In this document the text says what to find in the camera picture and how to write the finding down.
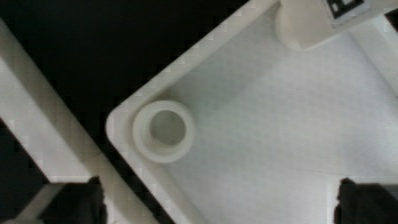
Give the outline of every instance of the white plastic edge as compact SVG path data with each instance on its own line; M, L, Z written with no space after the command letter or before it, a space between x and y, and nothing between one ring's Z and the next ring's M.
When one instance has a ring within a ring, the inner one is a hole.
M100 176L109 223L157 223L0 20L0 118L52 183Z
M359 25L350 34L398 96L398 32L386 17Z
M278 0L251 0L247 2L141 90L128 97L107 120L111 142L178 224L201 224L206 223L206 219L162 165L148 160L137 151L130 133L132 122L143 106L157 99L162 91L178 82L276 3Z

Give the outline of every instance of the black plastic part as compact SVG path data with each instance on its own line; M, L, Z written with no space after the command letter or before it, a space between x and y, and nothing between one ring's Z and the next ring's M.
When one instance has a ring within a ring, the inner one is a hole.
M47 224L107 224L107 206L100 179L68 184L39 216Z

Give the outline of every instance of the circular hole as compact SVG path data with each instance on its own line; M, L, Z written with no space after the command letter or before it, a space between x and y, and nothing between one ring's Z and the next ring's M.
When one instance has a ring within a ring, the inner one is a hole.
M151 135L160 143L173 146L185 137L185 122L173 111L160 111L151 120Z

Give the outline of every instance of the white plastic surface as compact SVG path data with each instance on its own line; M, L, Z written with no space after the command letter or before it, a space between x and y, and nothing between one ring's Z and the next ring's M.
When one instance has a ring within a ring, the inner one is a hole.
M173 117L173 114L169 114L157 119L157 115L160 115L162 112L173 112L178 117ZM160 133L167 132L164 134L164 140L167 140L171 144L167 144L162 139L155 138L153 131ZM148 159L160 163L171 163L182 159L189 153L196 137L194 117L182 103L162 100L144 106L134 121L132 135L137 149Z
M182 56L109 118L112 143L176 223L333 224L340 180L398 181L398 102L363 49L345 34L294 52L270 15L247 20L205 61ZM187 105L198 126L191 153L167 165L137 153L128 129L157 97Z
M109 223L157 223L2 21L0 118L50 182L100 176Z
M386 16L358 26L350 33L398 96L398 32Z

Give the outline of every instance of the plastic rim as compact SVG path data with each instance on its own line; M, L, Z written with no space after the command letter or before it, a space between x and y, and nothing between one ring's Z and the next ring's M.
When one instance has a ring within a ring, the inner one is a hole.
M176 113L185 124L185 136L176 145L164 144L153 138L151 134L153 118L164 111ZM153 103L150 103L139 111L132 131L137 149L146 158L159 163L175 162L189 153L196 136L194 117L185 105L175 101L155 101Z

